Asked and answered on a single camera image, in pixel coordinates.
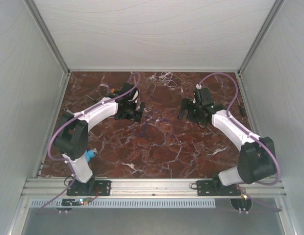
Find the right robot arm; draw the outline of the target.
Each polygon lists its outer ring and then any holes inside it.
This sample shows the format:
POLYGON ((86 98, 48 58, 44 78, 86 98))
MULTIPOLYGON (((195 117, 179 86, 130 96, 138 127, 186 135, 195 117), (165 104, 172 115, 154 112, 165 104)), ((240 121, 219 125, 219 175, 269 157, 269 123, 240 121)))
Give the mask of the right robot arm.
POLYGON ((278 173, 273 140, 251 132, 227 111, 225 105, 215 103, 207 88, 195 89, 194 99, 182 100, 178 119, 183 118, 199 127, 214 126, 239 150, 237 166, 219 172, 212 179, 216 194, 224 194, 236 184, 259 183, 278 173))

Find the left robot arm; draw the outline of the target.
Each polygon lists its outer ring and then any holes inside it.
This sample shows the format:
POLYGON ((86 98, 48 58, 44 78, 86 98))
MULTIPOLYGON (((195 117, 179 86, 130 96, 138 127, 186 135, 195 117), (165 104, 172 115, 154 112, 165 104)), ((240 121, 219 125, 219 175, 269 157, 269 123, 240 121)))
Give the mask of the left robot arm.
POLYGON ((63 161, 69 164, 75 183, 83 194, 90 195, 96 189, 89 162, 99 152, 96 148, 88 149, 89 131, 109 117, 140 122, 145 104, 141 103, 136 110, 138 97, 139 89, 126 82, 120 91, 109 92, 85 110, 63 113, 51 143, 61 152, 63 161))

